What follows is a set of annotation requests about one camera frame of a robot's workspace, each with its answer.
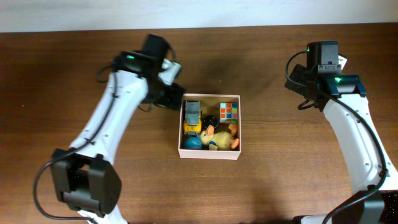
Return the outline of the multicoloured puzzle cube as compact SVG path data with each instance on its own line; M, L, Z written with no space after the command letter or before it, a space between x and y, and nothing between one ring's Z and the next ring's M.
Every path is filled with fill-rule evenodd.
M238 122L238 104L220 103L220 123Z

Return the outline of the yellow grey toy dump truck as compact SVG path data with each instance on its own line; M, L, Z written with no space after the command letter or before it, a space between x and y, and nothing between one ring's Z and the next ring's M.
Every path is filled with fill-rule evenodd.
M199 101L185 102L185 119L183 122L184 134L196 136L201 133L201 109Z

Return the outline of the yellow plush bunny toy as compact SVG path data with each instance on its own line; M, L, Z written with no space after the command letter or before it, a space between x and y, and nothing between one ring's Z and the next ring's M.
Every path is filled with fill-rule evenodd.
M209 125L199 135L199 139L204 146L208 146L211 151L229 151L239 146L240 140L235 135L238 132L238 125L231 123L228 131L216 133L215 127Z

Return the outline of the blue robot ball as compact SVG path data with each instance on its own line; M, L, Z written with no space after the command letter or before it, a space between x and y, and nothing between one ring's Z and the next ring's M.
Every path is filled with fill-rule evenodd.
M184 149L200 150L202 149L202 143L197 137L189 137L183 144Z

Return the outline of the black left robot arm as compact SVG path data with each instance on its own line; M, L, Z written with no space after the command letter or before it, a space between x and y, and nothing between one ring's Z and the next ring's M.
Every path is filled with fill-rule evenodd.
M143 48L122 51L111 62L105 92L90 120L67 150L56 149L50 165L59 202L89 223L125 223L117 206L122 182L113 164L118 145L141 104L179 110L184 88L174 81L181 65L171 45L149 34Z

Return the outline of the black round toy wheel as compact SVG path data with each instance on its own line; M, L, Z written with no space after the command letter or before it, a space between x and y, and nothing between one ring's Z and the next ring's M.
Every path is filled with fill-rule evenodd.
M219 122L218 119L213 115L208 115L203 119L203 127L207 129L209 126L216 128Z

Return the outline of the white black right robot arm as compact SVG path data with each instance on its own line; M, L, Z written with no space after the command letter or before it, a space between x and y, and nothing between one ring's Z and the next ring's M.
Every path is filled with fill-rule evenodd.
M397 169L373 124L362 81L342 72L346 57L339 53L337 41L311 42L303 54L307 64L285 71L285 87L305 98L299 110L317 108L330 123L352 195L326 215L297 216L293 222L397 223Z

